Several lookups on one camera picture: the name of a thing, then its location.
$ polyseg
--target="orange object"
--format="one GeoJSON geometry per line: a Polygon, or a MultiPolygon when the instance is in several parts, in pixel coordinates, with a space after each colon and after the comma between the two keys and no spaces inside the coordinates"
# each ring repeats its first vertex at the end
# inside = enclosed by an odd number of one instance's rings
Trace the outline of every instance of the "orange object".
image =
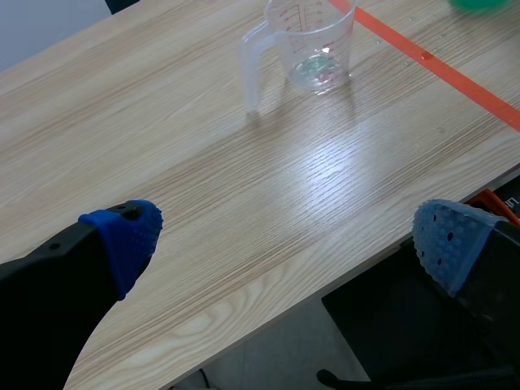
{"type": "Polygon", "coordinates": [[[467,203],[469,205],[481,202],[496,215],[506,217],[513,225],[520,228],[520,219],[513,211],[491,190],[484,189],[479,195],[472,197],[467,203]]]}
{"type": "MultiPolygon", "coordinates": [[[[346,5],[347,2],[344,0],[329,0],[329,2],[342,12],[349,10],[349,6],[346,5]]],[[[520,132],[520,110],[504,102],[494,93],[491,93],[458,70],[450,67],[447,63],[387,26],[381,20],[376,19],[362,8],[358,7],[356,9],[355,17],[359,23],[382,37],[390,45],[423,65],[434,75],[464,93],[469,99],[520,132]]]]}

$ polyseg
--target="plastic measuring cup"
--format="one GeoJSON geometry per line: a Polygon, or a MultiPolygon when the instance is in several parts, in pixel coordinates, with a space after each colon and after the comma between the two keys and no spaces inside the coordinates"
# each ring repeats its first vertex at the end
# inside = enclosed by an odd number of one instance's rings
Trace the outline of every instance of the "plastic measuring cup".
{"type": "Polygon", "coordinates": [[[357,0],[270,0],[265,20],[240,43],[245,103],[260,103],[259,59],[277,46],[287,77],[318,93],[349,78],[350,42],[357,0]]]}

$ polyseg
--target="black cable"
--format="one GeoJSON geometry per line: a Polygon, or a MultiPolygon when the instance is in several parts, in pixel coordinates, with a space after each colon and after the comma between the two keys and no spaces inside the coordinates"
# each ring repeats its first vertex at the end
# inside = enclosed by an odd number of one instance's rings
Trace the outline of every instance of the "black cable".
{"type": "Polygon", "coordinates": [[[204,370],[202,368],[199,371],[202,375],[202,378],[204,378],[204,384],[206,385],[206,388],[210,388],[210,381],[208,380],[206,373],[204,372],[204,370]]]}

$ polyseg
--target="blue rubber fingertip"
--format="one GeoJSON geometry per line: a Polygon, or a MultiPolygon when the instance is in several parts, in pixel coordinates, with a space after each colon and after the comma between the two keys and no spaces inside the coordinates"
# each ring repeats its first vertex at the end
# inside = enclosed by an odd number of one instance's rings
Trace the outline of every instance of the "blue rubber fingertip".
{"type": "Polygon", "coordinates": [[[120,301],[132,289],[141,268],[155,252],[163,228],[161,210],[154,203],[144,200],[130,202],[143,205],[141,216],[135,221],[108,210],[97,210],[79,217],[79,221],[94,225],[102,236],[120,301]]]}
{"type": "Polygon", "coordinates": [[[413,235],[419,261],[449,296],[460,291],[501,220],[454,201],[435,199],[418,208],[413,235]]]}

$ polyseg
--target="light blue gripper pad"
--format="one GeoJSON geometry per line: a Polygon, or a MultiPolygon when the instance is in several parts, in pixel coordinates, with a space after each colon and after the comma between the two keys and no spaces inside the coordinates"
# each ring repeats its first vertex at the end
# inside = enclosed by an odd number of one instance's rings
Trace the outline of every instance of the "light blue gripper pad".
{"type": "Polygon", "coordinates": [[[506,220],[455,201],[435,199],[414,217],[414,243],[421,265],[454,297],[470,274],[498,221],[506,220]]]}

